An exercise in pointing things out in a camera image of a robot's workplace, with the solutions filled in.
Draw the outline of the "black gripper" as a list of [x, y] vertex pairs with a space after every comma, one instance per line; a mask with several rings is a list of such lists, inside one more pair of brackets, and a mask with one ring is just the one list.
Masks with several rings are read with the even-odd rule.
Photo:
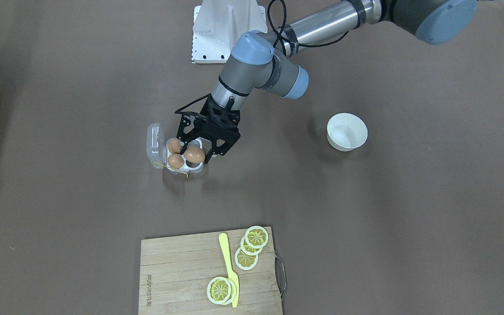
[[226, 155], [240, 139], [238, 124], [241, 120], [241, 112], [226, 109], [212, 97], [208, 97], [199, 114], [181, 115], [176, 137], [182, 143], [180, 155], [184, 154], [190, 142], [198, 137], [208, 140], [211, 148], [204, 160], [204, 164], [208, 164], [214, 155]]

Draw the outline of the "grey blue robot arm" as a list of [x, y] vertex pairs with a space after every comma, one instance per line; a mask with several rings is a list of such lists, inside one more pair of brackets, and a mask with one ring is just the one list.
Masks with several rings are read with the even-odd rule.
[[254, 88], [290, 99], [304, 95], [309, 75], [289, 61], [300, 50], [336, 44], [348, 32], [382, 21], [438, 45], [459, 34], [476, 8], [476, 0], [343, 0], [292, 23], [283, 20], [267, 33], [244, 32], [214, 89], [203, 97], [200, 112], [189, 112], [185, 106], [177, 111], [181, 116], [176, 134], [180, 154], [198, 138], [211, 143], [204, 163], [228, 153], [240, 138], [240, 109]]

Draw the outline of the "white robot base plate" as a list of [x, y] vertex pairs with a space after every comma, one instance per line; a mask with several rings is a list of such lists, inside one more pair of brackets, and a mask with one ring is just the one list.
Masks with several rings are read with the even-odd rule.
[[244, 32], [268, 32], [266, 8], [256, 0], [204, 0], [192, 16], [195, 64], [224, 64]]

